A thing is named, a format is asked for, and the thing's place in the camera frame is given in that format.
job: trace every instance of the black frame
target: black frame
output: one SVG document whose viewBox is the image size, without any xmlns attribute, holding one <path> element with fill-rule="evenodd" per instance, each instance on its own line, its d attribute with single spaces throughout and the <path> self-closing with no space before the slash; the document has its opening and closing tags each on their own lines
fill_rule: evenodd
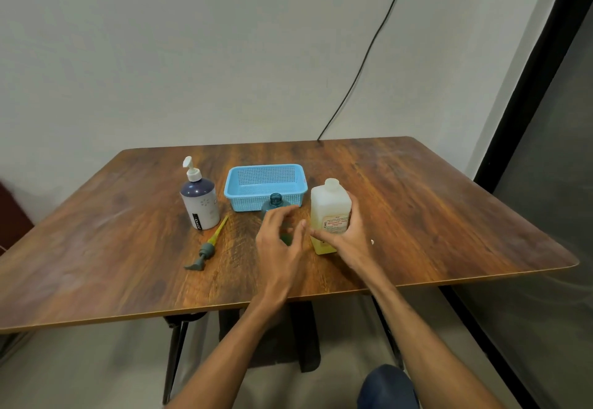
<svg viewBox="0 0 593 409">
<path fill-rule="evenodd" d="M 474 179 L 489 193 L 494 192 L 502 178 L 592 3 L 593 0 L 554 2 Z M 455 286 L 441 286 L 440 289 L 519 405 L 538 408 L 529 390 L 456 294 Z"/>
</svg>

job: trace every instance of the wooden table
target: wooden table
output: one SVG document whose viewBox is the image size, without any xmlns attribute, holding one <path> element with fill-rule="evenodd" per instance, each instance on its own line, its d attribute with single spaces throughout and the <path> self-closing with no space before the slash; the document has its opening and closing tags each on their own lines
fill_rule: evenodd
<svg viewBox="0 0 593 409">
<path fill-rule="evenodd" d="M 213 232 L 179 196 L 191 155 L 231 216 L 203 272 L 187 271 Z M 223 196 L 236 165 L 298 163 L 309 189 L 335 177 L 360 200 L 372 249 L 398 286 L 444 285 L 572 267 L 577 259 L 411 137 L 131 149 L 120 152 L 0 261 L 0 332 L 247 305 L 257 290 L 258 213 Z M 297 216 L 308 218 L 309 194 Z M 366 290 L 337 255 L 309 249 L 312 299 Z"/>
</svg>

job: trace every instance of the black label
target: black label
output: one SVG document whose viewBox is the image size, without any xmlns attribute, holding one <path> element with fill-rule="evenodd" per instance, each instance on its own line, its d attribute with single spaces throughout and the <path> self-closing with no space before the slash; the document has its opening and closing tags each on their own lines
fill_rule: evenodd
<svg viewBox="0 0 593 409">
<path fill-rule="evenodd" d="M 198 229 L 202 229 L 202 224 L 200 223 L 200 218 L 197 216 L 197 214 L 192 214 L 193 216 L 193 221 L 196 222 L 196 226 Z"/>
</svg>

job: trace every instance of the bottle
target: bottle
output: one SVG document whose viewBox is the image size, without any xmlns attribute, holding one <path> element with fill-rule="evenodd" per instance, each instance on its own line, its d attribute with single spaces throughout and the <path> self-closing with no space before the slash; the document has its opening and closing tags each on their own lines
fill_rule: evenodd
<svg viewBox="0 0 593 409">
<path fill-rule="evenodd" d="M 187 179 L 181 190 L 191 225 L 196 229 L 210 229 L 218 225 L 221 215 L 218 211 L 217 190 L 214 183 L 202 178 L 200 169 L 193 166 L 191 157 L 185 158 L 183 166 L 188 167 Z"/>
<path fill-rule="evenodd" d="M 277 207 L 282 207 L 282 206 L 290 206 L 291 204 L 288 203 L 285 200 L 282 200 L 282 195 L 278 194 L 278 193 L 274 193 L 272 195 L 270 195 L 270 199 L 266 200 L 264 202 L 264 204 L 262 205 L 262 220 L 263 218 L 266 216 L 266 212 L 270 211 L 271 209 L 275 209 Z M 292 244 L 292 234 L 290 234 L 288 232 L 288 228 L 290 227 L 289 223 L 286 223 L 286 221 L 282 222 L 282 225 L 280 226 L 280 239 L 282 239 L 282 241 L 290 246 Z"/>
<path fill-rule="evenodd" d="M 311 189 L 311 227 L 330 233 L 343 233 L 348 229 L 352 200 L 335 178 L 328 178 L 323 186 Z M 315 253 L 336 251 L 330 244 L 311 238 Z"/>
</svg>

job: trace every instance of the blue plastic basket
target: blue plastic basket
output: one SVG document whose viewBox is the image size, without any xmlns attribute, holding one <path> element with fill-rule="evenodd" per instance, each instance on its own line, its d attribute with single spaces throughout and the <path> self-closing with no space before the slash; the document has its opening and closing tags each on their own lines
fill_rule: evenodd
<svg viewBox="0 0 593 409">
<path fill-rule="evenodd" d="M 236 212 L 259 211 L 274 192 L 291 204 L 301 205 L 307 192 L 305 172 L 298 164 L 248 165 L 228 171 L 224 196 Z"/>
</svg>

